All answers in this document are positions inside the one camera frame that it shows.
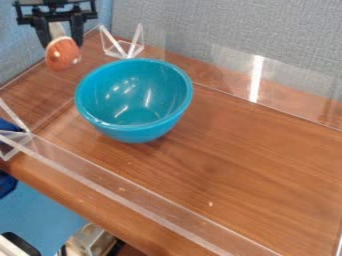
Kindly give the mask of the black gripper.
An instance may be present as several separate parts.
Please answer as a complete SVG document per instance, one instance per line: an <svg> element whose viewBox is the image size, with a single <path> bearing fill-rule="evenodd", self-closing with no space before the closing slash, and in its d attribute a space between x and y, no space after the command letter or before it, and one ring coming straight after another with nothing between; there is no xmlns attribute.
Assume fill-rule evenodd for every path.
<svg viewBox="0 0 342 256"><path fill-rule="evenodd" d="M84 23L98 18L96 0L14 0L19 25L34 24L43 47L52 40L48 22L70 22L71 35L83 45Z"/></svg>

